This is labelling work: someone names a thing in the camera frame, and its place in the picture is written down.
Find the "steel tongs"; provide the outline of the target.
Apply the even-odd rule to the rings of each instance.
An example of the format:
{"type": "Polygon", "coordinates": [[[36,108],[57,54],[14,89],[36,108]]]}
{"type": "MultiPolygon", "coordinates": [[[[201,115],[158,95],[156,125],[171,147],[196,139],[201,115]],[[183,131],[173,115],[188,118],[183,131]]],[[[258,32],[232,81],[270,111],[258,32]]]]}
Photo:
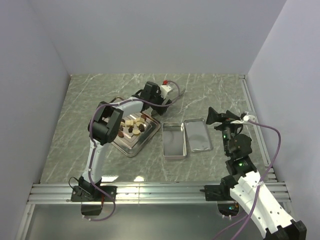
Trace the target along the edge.
{"type": "MultiPolygon", "coordinates": [[[[173,100],[171,100],[171,102],[173,102],[174,100],[178,100],[179,98],[181,98],[184,94],[185,94],[185,92],[186,92],[186,88],[183,88],[182,90],[180,90],[180,94],[177,96],[177,97],[175,97],[173,100]]],[[[166,104],[168,104],[168,101],[169,101],[170,99],[165,99],[163,102],[162,102],[162,105],[164,106],[164,105],[166,105],[166,104]]],[[[151,116],[152,117],[157,117],[157,116],[163,116],[166,112],[167,112],[167,108],[165,108],[165,107],[161,107],[160,108],[161,110],[163,110],[164,109],[164,112],[162,113],[162,114],[159,114],[155,109],[153,109],[152,111],[151,111],[151,116]]]]}

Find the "white square chocolate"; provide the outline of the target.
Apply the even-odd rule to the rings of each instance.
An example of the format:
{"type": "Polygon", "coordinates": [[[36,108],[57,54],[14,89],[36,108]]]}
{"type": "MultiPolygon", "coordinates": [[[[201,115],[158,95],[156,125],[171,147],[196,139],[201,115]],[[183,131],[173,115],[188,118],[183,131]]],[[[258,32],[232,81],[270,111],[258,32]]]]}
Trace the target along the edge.
{"type": "Polygon", "coordinates": [[[134,120],[130,119],[130,120],[126,120],[125,121],[125,125],[128,126],[133,126],[134,125],[134,120]]]}

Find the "white round chocolate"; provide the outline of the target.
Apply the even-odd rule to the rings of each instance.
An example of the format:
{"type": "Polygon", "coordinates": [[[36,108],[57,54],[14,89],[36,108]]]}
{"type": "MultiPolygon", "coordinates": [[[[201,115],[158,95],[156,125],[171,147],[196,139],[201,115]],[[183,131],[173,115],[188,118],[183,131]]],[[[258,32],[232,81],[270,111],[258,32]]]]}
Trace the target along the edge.
{"type": "Polygon", "coordinates": [[[140,130],[139,129],[134,129],[133,131],[132,131],[132,133],[134,134],[134,135],[140,135],[140,130]]]}

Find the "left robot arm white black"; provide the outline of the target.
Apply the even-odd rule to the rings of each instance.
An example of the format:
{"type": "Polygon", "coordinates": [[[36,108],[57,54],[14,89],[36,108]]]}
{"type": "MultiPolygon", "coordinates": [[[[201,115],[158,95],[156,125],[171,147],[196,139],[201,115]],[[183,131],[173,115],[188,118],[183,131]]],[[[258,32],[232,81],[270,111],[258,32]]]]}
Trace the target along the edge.
{"type": "Polygon", "coordinates": [[[131,114],[141,113],[152,108],[162,116],[174,100],[168,98],[172,91],[170,81],[165,80],[161,85],[148,81],[143,89],[130,98],[113,103],[100,102],[88,124],[90,151],[85,170],[77,180],[78,185],[72,188],[76,196],[84,197],[93,202],[101,196],[110,194],[101,189],[102,164],[105,160],[109,145],[116,139],[123,118],[131,114]]]}

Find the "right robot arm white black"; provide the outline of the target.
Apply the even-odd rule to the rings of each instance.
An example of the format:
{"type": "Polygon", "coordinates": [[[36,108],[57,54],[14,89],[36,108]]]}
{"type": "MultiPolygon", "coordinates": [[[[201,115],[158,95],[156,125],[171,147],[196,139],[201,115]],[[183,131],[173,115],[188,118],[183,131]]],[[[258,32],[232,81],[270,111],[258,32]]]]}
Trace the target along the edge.
{"type": "Polygon", "coordinates": [[[240,116],[231,111],[218,113],[209,107],[207,125],[218,123],[214,129],[222,134],[224,154],[229,158],[226,168],[229,175],[221,179],[217,195],[226,200],[233,199],[246,212],[239,220],[242,224],[232,239],[237,239],[249,221],[253,221],[265,240],[304,240],[307,228],[296,221],[279,204],[264,183],[250,159],[252,139],[242,133],[244,125],[257,125],[255,115],[244,112],[240,116]]]}

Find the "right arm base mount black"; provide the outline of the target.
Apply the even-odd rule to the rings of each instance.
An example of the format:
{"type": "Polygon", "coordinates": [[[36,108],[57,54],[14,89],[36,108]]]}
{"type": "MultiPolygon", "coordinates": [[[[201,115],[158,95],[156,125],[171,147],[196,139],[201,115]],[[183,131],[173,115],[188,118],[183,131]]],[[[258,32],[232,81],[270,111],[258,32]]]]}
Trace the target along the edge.
{"type": "Polygon", "coordinates": [[[205,185],[199,191],[204,193],[206,202],[217,202],[217,210],[222,217],[232,219],[239,215],[239,204],[224,191],[221,185],[205,185]]]}

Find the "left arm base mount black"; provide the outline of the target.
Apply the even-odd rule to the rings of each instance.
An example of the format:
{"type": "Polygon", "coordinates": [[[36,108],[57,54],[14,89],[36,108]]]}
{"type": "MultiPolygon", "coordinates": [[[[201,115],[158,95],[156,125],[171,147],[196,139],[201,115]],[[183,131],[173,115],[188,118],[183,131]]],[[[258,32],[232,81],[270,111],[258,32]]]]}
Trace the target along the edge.
{"type": "Polygon", "coordinates": [[[83,176],[80,178],[71,177],[68,181],[72,189],[70,201],[81,203],[81,214],[85,218],[97,217],[102,213],[104,203],[114,203],[116,200],[117,186],[101,186],[101,180],[92,185],[83,176]]]}

